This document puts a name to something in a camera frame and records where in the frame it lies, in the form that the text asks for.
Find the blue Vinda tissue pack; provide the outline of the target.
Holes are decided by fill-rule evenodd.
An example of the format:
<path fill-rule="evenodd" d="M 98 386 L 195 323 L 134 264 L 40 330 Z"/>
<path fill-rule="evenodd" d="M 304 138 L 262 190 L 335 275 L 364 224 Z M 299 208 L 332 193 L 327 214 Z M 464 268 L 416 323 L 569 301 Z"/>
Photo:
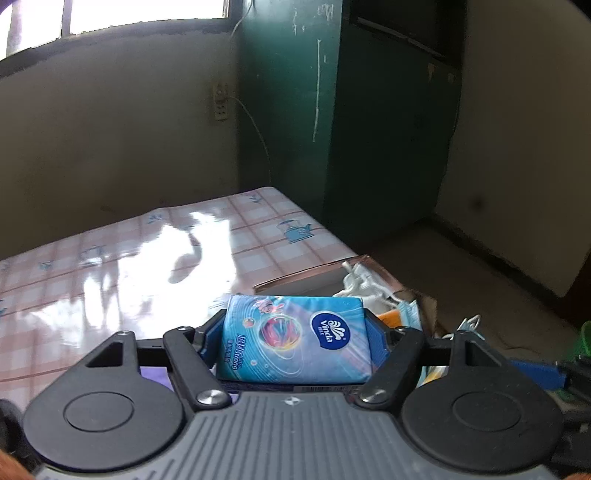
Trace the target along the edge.
<path fill-rule="evenodd" d="M 353 297 L 229 300 L 216 375 L 281 385 L 361 384 L 373 373 L 363 303 Z"/>

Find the green door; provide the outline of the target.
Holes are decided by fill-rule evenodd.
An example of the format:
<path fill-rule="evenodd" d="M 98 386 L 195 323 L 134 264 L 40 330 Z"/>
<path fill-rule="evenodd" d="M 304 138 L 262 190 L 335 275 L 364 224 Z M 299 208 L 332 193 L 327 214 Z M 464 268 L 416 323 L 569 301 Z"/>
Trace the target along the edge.
<path fill-rule="evenodd" d="M 434 210 L 457 126 L 464 1 L 246 1 L 238 178 L 269 185 L 346 244 Z"/>

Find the brown cardboard box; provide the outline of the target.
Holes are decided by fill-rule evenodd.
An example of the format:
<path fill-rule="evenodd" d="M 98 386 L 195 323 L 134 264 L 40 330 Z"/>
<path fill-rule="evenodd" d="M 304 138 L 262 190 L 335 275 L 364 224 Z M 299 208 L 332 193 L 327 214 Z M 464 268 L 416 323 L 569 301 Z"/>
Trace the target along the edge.
<path fill-rule="evenodd" d="M 267 280 L 253 287 L 256 295 L 356 297 L 377 317 L 406 302 L 418 307 L 425 332 L 440 336 L 437 301 L 403 285 L 369 255 L 337 260 Z"/>

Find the dark framed window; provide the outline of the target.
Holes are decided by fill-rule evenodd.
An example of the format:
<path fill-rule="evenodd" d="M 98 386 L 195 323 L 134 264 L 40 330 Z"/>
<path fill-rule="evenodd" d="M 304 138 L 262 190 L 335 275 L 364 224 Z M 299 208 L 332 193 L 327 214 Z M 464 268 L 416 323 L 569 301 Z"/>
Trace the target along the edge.
<path fill-rule="evenodd" d="M 247 10 L 245 1 L 3 1 L 1 76 L 111 39 L 233 32 Z"/>

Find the pink plaid teapot tablecloth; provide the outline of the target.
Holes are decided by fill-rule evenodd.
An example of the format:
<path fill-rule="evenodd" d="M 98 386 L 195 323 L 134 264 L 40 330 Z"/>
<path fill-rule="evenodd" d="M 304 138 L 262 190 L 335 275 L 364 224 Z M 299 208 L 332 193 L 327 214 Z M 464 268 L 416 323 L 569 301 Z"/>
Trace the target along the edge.
<path fill-rule="evenodd" d="M 198 326 L 235 293 L 353 256 L 272 187 L 143 215 L 1 263 L 1 395 L 20 408 L 120 330 Z"/>

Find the purple facial tissue pack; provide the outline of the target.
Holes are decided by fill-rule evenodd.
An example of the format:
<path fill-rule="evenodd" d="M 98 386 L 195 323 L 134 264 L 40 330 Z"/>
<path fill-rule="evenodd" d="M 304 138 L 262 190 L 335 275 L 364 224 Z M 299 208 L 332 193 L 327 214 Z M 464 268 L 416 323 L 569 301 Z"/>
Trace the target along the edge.
<path fill-rule="evenodd" d="M 143 378 L 168 388 L 193 411 L 226 408 L 239 398 L 238 394 L 225 391 L 208 368 L 190 367 L 178 373 L 166 367 L 142 366 L 140 373 Z"/>

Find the white cloth in box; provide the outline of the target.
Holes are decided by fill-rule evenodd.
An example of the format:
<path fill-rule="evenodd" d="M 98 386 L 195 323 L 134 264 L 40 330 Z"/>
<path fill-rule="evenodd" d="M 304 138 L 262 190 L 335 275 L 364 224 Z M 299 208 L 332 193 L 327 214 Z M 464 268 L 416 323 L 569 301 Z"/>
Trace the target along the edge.
<path fill-rule="evenodd" d="M 344 261 L 342 268 L 346 270 L 346 276 L 342 279 L 342 290 L 335 293 L 335 297 L 358 298 L 363 306 L 375 315 L 397 309 L 401 300 L 368 267 L 362 263 L 352 265 Z"/>

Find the beige wall power outlet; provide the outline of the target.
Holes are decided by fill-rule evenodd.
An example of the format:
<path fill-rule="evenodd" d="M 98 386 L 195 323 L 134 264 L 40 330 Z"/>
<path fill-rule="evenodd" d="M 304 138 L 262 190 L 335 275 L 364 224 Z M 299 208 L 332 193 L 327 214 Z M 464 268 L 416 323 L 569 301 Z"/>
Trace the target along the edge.
<path fill-rule="evenodd" d="M 214 120 L 228 120 L 228 85 L 222 82 L 212 84 L 212 104 Z"/>

